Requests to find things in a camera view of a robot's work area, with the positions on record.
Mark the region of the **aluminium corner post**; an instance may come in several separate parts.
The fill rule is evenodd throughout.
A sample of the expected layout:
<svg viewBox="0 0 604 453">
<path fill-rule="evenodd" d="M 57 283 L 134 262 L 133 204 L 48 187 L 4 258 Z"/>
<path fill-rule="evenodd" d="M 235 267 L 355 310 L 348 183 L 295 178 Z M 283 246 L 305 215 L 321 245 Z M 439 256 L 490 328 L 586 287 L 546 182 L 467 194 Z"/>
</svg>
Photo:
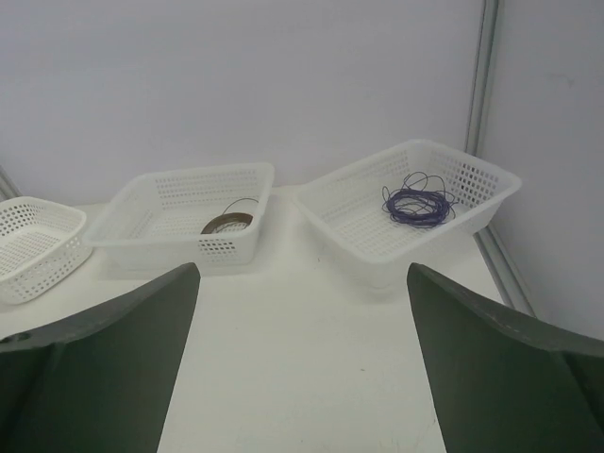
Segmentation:
<svg viewBox="0 0 604 453">
<path fill-rule="evenodd" d="M 495 82 L 498 35 L 502 24 L 504 3 L 482 2 L 473 90 L 464 151 L 477 158 L 484 154 L 490 101 Z M 529 290 L 494 226 L 487 226 L 475 235 L 480 253 L 494 279 L 503 303 L 526 315 L 536 313 L 529 302 Z"/>
<path fill-rule="evenodd" d="M 2 201 L 19 197 L 21 195 L 17 187 L 8 177 L 3 167 L 0 167 L 0 193 Z"/>
</svg>

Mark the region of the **white perforated left basket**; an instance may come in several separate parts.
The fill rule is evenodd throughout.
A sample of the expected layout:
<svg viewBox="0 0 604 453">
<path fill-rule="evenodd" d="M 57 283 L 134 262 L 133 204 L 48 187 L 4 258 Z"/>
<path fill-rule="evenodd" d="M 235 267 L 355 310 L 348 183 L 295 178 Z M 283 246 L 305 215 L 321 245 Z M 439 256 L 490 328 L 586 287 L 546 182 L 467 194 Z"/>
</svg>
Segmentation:
<svg viewBox="0 0 604 453">
<path fill-rule="evenodd" d="M 44 294 L 92 253 L 83 243 L 84 211 L 21 196 L 1 203 L 1 303 L 16 306 Z"/>
</svg>

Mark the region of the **right aluminium corner post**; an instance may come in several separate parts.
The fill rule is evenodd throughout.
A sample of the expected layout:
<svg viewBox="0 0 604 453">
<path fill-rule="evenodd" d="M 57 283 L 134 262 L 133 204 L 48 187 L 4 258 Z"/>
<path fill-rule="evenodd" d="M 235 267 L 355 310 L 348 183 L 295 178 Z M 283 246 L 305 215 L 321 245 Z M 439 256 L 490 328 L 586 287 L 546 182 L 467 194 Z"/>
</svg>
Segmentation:
<svg viewBox="0 0 604 453">
<path fill-rule="evenodd" d="M 484 154 L 490 101 L 495 82 L 498 35 L 502 24 L 504 3 L 482 2 L 473 90 L 464 151 L 477 158 Z M 503 303 L 526 315 L 536 313 L 529 302 L 529 290 L 494 226 L 487 226 L 475 235 L 480 253 L 494 279 Z"/>
</svg>

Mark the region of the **left aluminium corner post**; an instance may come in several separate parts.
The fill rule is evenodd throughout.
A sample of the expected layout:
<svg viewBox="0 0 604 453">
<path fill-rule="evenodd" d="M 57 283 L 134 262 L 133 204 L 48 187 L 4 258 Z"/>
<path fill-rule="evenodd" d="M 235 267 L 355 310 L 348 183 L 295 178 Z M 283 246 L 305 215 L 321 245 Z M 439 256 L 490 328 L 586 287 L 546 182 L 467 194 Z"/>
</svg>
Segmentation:
<svg viewBox="0 0 604 453">
<path fill-rule="evenodd" d="M 8 177 L 3 167 L 0 167 L 0 193 L 2 201 L 19 197 L 21 195 L 17 187 Z"/>
</svg>

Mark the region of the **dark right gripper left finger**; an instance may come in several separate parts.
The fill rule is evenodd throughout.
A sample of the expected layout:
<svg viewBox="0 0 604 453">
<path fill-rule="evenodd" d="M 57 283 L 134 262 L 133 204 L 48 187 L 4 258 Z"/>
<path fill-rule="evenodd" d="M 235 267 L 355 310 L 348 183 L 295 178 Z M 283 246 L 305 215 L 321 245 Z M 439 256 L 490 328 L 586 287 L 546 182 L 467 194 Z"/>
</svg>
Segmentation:
<svg viewBox="0 0 604 453">
<path fill-rule="evenodd" d="M 4 452 L 155 452 L 195 311 L 192 263 L 1 341 Z"/>
</svg>

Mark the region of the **white slotted middle basket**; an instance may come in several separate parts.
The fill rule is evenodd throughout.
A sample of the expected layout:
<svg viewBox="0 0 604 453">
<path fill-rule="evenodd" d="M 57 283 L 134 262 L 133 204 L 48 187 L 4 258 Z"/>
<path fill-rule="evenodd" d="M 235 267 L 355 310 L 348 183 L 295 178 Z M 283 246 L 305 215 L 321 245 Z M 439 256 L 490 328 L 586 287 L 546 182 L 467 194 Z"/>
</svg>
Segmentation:
<svg viewBox="0 0 604 453">
<path fill-rule="evenodd" d="M 86 245 L 127 270 L 193 262 L 203 271 L 248 264 L 275 179 L 272 164 L 157 172 L 129 181 L 87 227 Z"/>
</svg>

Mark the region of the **white perforated basket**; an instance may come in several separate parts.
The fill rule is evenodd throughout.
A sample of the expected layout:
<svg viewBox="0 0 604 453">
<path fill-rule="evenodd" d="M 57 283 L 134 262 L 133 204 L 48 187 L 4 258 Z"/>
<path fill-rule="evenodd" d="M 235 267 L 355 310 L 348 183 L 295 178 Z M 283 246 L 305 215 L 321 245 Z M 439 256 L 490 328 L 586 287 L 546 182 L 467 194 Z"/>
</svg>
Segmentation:
<svg viewBox="0 0 604 453">
<path fill-rule="evenodd" d="M 1 203 L 1 303 L 16 306 L 44 294 L 92 253 L 83 243 L 84 211 L 21 196 Z"/>
<path fill-rule="evenodd" d="M 521 186 L 488 161 L 412 140 L 313 180 L 295 203 L 347 273 L 385 288 L 487 227 Z"/>
</svg>

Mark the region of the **white perforated right basket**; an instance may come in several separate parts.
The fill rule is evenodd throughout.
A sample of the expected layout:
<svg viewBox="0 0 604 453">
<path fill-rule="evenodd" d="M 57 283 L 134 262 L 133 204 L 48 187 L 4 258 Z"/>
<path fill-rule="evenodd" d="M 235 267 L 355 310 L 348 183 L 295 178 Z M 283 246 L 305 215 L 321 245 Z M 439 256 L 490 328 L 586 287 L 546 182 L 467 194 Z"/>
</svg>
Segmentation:
<svg viewBox="0 0 604 453">
<path fill-rule="evenodd" d="M 313 180 L 295 203 L 347 273 L 385 288 L 487 227 L 521 186 L 488 161 L 412 140 Z"/>
</svg>

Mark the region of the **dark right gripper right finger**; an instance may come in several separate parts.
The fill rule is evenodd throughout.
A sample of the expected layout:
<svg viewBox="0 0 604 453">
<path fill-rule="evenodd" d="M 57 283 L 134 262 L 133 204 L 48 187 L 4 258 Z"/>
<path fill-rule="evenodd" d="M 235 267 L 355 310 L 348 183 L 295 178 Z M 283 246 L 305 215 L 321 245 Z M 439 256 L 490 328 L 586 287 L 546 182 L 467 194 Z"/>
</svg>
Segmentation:
<svg viewBox="0 0 604 453">
<path fill-rule="evenodd" d="M 449 452 L 600 452 L 603 343 L 414 263 L 407 286 Z"/>
</svg>

